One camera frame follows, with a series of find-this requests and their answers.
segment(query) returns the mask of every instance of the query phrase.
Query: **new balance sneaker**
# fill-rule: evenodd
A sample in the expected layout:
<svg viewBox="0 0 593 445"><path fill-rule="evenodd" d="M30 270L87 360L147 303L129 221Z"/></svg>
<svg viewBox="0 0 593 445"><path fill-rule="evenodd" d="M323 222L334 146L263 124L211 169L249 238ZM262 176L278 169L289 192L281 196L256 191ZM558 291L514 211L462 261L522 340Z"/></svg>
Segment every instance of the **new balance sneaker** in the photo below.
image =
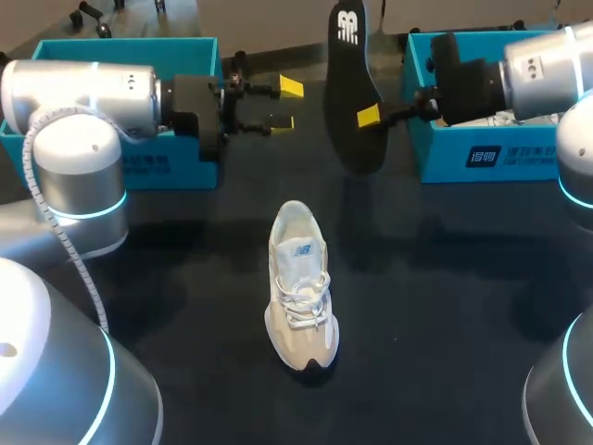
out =
<svg viewBox="0 0 593 445"><path fill-rule="evenodd" d="M278 355L297 371L334 360L339 342L332 314L327 247L309 208L286 202L270 235L270 305L264 319Z"/></svg>

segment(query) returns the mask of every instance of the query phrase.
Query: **teal box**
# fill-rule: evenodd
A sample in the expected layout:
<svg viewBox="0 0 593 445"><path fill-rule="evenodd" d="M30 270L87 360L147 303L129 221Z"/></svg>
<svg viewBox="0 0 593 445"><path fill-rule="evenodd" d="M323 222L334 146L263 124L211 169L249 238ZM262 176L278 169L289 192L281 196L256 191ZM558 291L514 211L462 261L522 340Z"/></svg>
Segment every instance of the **teal box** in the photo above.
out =
<svg viewBox="0 0 593 445"><path fill-rule="evenodd" d="M215 38L45 40L32 58L149 65L161 80L172 80L175 74L218 76L222 80ZM24 181L23 139L12 133L5 121L0 126L0 142ZM211 189L217 185L217 164L199 160L199 141L195 138L166 132L139 145L121 141L121 148L129 190Z"/></svg>
<svg viewBox="0 0 593 445"><path fill-rule="evenodd" d="M504 59L504 46L546 32L456 32L461 61ZM426 69L437 33L410 34L402 96L413 100L421 87L435 85ZM442 127L418 118L408 121L410 139L424 183L533 181L558 177L556 126Z"/></svg>

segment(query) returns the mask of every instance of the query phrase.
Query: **white cable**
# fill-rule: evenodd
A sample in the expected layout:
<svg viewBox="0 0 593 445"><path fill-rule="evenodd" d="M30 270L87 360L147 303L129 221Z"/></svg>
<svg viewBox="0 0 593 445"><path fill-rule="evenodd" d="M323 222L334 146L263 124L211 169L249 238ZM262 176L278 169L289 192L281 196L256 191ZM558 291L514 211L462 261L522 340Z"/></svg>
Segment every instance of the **white cable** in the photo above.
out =
<svg viewBox="0 0 593 445"><path fill-rule="evenodd" d="M112 121L109 117L104 115L103 113L96 111L94 109L83 107L83 106L74 106L74 107L64 107L64 108L57 108L57 109L49 109L44 110L43 115L39 112L39 116L35 116L36 119L32 123L31 128L25 135L25 141L22 147L22 166L25 173L25 180L27 181L27 186L29 187L29 191L31 192L32 198L37 205L39 211L44 215L45 220L53 229L54 233L56 234L57 238L60 240L66 251L68 252L72 262L76 266L81 279L83 280L86 288L89 291L91 299L93 300L93 304L95 305L96 313L99 319L99 324L101 328L105 332L109 332L109 326L107 324L107 315L105 312L105 307L103 306L103 301L101 300L101 296L95 287L95 282L91 275L89 274L84 262L81 259L76 248L70 242L69 237L66 233L62 230L59 225L59 222L56 219L56 216L52 213L52 211L47 206L45 202L44 196L37 185L37 181L35 180L35 174L33 171L33 163L32 163L32 151L33 151L33 141L35 137L39 134L39 132L45 128L47 125L51 124L52 122L58 121L60 119L66 118L68 116L73 116L75 114L88 114L91 116L96 116L97 118L107 122L110 124L115 130L118 132L120 137L132 144L138 144L143 142L139 139L133 139L129 135L127 135L118 125Z"/></svg>

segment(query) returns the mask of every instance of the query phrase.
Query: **dark tabletop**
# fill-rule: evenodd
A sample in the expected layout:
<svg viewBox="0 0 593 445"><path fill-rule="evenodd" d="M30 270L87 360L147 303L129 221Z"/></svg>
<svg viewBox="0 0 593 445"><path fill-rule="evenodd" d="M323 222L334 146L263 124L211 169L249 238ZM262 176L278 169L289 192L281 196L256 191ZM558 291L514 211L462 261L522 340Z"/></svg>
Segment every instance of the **dark tabletop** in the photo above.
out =
<svg viewBox="0 0 593 445"><path fill-rule="evenodd" d="M589 302L593 238L553 182L420 184L404 126L380 172L349 177L323 127L322 76L290 76L305 99L272 108L295 114L293 132L236 137L215 191L132 193L128 241L89 262L113 337L160 386L163 444L526 444L524 380ZM395 74L378 84L397 96ZM0 178L2 202L26 197L4 155ZM263 323L268 236L288 199L329 248L341 344L318 385L286 372ZM73 268L43 276L92 314Z"/></svg>

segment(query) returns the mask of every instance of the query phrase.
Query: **glowing blue ring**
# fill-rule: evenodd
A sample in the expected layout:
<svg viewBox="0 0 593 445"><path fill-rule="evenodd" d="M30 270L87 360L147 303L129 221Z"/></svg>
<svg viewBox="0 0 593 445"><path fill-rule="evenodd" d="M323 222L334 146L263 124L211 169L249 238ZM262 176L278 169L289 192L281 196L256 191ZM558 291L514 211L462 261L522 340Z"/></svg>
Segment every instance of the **glowing blue ring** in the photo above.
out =
<svg viewBox="0 0 593 445"><path fill-rule="evenodd" d="M568 197L571 201L573 201L574 204L577 204L582 207L586 207L587 209L593 209L593 204L587 204L586 202L583 202L580 199L577 199L576 197L574 197L570 193L568 193L568 191L566 191L566 189L564 188L564 185L562 185L562 181L560 180L560 178L558 178L558 184L560 185L560 189L566 195L566 197Z"/></svg>
<svg viewBox="0 0 593 445"><path fill-rule="evenodd" d="M123 192L123 197L121 197L121 199L116 204L114 204L113 206L111 206L110 208L105 209L105 210L101 210L101 211L97 211L95 213L87 213L87 214L83 214L83 215L74 215L74 214L71 214L71 213L64 213L63 211L52 209L49 206L47 206L47 207L56 216L60 216L62 218L68 218L69 220L90 220L92 218L98 218L99 216L107 215L108 213L112 212L113 210L121 207L121 205L126 200L126 197L127 196L128 196L127 192Z"/></svg>
<svg viewBox="0 0 593 445"><path fill-rule="evenodd" d="M103 422L103 418L105 417L105 413L107 412L107 407L109 406L109 402L111 401L111 396L113 395L113 387L115 385L115 355L113 353L113 346L111 346L111 340L107 334L100 329L101 334L105 337L105 341L107 342L107 349L109 350L109 380L107 381L107 390L105 391L105 397L103 398L103 402L101 403L101 407L99 408L98 413L96 414L96 418L94 419L91 427L86 432L82 440L78 443L78 445L88 445L91 441L93 436L96 433L96 430L99 429L101 422Z"/></svg>

